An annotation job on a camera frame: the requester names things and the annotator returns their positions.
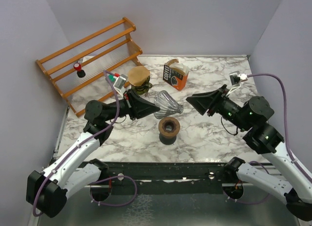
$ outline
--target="black wire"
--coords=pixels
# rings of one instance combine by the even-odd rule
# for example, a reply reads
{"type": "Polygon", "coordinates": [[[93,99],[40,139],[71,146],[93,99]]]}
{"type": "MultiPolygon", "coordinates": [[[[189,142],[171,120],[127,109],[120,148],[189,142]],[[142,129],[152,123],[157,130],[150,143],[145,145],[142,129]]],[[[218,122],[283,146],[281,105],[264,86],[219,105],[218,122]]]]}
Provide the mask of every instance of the black wire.
{"type": "Polygon", "coordinates": [[[127,116],[125,115],[125,119],[121,122],[115,122],[115,124],[121,124],[122,122],[124,122],[127,119],[127,116]]]}
{"type": "Polygon", "coordinates": [[[231,132],[229,132],[229,131],[225,128],[222,119],[223,119],[223,117],[221,117],[221,124],[222,124],[223,128],[225,129],[225,131],[228,132],[230,135],[233,135],[233,136],[238,135],[238,127],[236,127],[236,132],[235,132],[235,133],[231,133],[231,132]]]}

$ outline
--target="gray wall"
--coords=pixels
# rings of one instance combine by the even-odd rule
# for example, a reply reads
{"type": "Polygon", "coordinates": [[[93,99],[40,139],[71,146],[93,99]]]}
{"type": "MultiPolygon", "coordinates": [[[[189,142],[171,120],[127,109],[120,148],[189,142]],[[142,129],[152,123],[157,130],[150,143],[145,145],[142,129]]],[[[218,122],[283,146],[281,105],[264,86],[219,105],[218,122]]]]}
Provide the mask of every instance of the gray wall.
{"type": "MultiPolygon", "coordinates": [[[[273,73],[285,84],[290,145],[312,170],[312,0],[283,0],[257,44],[250,65],[253,73],[273,73]]],[[[275,110],[271,122],[283,127],[283,101],[274,79],[258,77],[257,88],[275,110]]]]}
{"type": "Polygon", "coordinates": [[[126,16],[145,54],[251,54],[280,0],[47,0],[74,42],[126,16]]]}
{"type": "Polygon", "coordinates": [[[51,158],[66,105],[35,60],[68,45],[46,0],[0,0],[0,225],[27,225],[27,176],[51,158]]]}

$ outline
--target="ribbed glass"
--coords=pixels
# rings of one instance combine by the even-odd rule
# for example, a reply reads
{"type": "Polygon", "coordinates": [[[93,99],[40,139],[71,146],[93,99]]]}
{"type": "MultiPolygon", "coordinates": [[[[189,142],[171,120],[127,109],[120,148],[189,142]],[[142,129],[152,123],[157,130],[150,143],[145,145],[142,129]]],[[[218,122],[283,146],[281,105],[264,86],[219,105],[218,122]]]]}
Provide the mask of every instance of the ribbed glass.
{"type": "Polygon", "coordinates": [[[157,119],[183,112],[183,106],[179,105],[167,91],[158,93],[155,98],[155,105],[160,107],[160,111],[154,113],[157,119]]]}

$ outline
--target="marble surface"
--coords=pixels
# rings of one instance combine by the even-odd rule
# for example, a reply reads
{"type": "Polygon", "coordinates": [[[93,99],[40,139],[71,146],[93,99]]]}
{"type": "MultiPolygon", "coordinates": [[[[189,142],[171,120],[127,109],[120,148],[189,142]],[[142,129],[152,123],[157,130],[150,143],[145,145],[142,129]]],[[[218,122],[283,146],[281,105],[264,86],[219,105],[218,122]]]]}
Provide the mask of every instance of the marble surface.
{"type": "MultiPolygon", "coordinates": [[[[139,56],[141,63],[151,71],[152,89],[145,99],[153,102],[157,93],[167,90],[171,96],[184,106],[182,114],[173,117],[179,120],[181,129],[177,140],[172,145],[163,145],[159,140],[159,120],[150,115],[146,118],[132,121],[128,117],[120,124],[115,124],[109,139],[85,161],[97,158],[102,161],[123,162],[228,162],[233,156],[245,161],[256,160],[264,162],[262,156],[257,155],[242,140],[244,133],[237,136],[228,134],[220,123],[220,115],[212,117],[201,116],[186,102],[186,97],[213,91],[223,84],[230,84],[229,73],[240,71],[250,74],[251,70],[246,57],[179,57],[179,61],[187,65],[191,71],[188,81],[182,91],[177,91],[162,80],[163,64],[172,59],[170,56],[139,56]]],[[[126,73],[133,63],[122,65],[116,70],[126,73]]],[[[89,87],[87,93],[80,97],[81,104],[93,99],[89,95],[109,92],[104,81],[89,87]]],[[[231,99],[242,105],[256,94],[254,81],[250,78],[243,87],[231,94],[231,99]]],[[[58,157],[61,156],[78,138],[86,124],[83,118],[77,118],[69,111],[63,136],[59,147],[58,157]]],[[[234,132],[235,126],[224,121],[226,128],[234,132]]]]}

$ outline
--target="black and orange box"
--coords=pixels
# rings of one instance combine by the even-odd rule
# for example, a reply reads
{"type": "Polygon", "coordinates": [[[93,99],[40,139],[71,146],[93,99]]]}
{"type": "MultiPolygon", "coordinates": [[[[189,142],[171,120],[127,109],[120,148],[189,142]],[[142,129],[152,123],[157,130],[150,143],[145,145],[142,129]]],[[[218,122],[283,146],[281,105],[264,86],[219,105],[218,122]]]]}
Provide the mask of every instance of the black and orange box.
{"type": "Polygon", "coordinates": [[[187,66],[179,63],[178,59],[172,59],[164,64],[162,79],[180,91],[185,87],[189,70],[187,66]]]}

